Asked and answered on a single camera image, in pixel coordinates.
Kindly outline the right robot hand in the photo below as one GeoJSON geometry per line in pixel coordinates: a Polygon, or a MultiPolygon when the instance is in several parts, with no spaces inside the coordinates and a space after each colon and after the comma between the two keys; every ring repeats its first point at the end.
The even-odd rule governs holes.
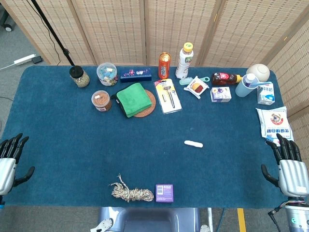
{"type": "Polygon", "coordinates": [[[306,164],[302,161],[300,149],[292,140],[276,134],[280,146],[266,141],[273,151],[278,166],[278,178],[272,177],[266,165],[261,165],[264,178],[279,188],[289,199],[304,200],[309,195],[309,175],[306,164]]]}

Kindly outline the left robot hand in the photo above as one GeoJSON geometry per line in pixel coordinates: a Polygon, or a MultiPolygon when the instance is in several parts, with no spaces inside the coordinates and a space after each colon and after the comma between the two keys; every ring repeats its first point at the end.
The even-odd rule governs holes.
{"type": "Polygon", "coordinates": [[[27,182],[35,171],[35,167],[31,166],[23,177],[15,177],[24,145],[29,139],[28,136],[24,138],[22,136],[23,134],[19,133],[0,143],[0,199],[7,195],[12,188],[27,182]]]}

